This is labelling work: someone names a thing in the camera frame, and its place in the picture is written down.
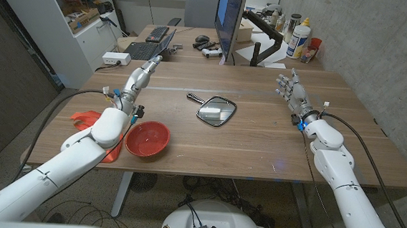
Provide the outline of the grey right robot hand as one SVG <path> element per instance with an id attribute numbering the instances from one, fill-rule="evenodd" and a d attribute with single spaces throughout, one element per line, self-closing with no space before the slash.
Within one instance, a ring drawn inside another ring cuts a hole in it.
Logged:
<path id="1" fill-rule="evenodd" d="M 292 77 L 279 74 L 276 82 L 279 87 L 275 92 L 286 100 L 288 108 L 301 119 L 312 111 L 312 105 L 309 96 L 300 82 L 300 76 L 297 70 L 292 68 Z"/>

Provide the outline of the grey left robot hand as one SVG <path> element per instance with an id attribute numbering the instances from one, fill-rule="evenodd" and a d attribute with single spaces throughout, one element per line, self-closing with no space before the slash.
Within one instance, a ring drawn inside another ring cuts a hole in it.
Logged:
<path id="1" fill-rule="evenodd" d="M 140 91 L 148 86 L 150 76 L 155 72 L 155 68 L 162 59 L 162 56 L 157 55 L 145 62 L 141 67 L 136 68 L 122 88 L 121 99 L 126 100 L 127 103 L 133 103 Z"/>

